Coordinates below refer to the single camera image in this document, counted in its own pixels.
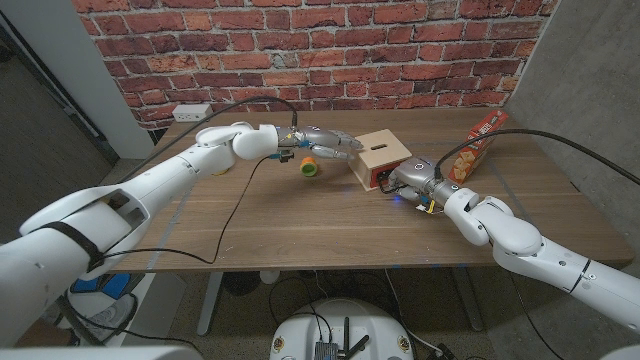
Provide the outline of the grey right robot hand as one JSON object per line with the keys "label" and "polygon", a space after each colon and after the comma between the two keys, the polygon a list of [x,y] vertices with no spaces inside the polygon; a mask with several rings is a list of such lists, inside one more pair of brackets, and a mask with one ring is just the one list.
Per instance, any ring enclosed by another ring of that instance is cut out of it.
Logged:
{"label": "grey right robot hand", "polygon": [[407,200],[434,200],[439,205],[459,190],[459,186],[448,179],[435,177],[430,161],[412,157],[400,163],[388,177],[388,187],[392,192]]}

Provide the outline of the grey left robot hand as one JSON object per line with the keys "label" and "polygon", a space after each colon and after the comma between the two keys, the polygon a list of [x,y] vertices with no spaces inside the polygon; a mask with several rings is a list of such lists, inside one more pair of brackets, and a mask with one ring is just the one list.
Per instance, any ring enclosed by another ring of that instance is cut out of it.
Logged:
{"label": "grey left robot hand", "polygon": [[321,129],[316,126],[299,128],[277,127],[280,151],[307,148],[316,156],[329,159],[352,160],[353,152],[363,148],[362,143],[352,135],[338,131]]}

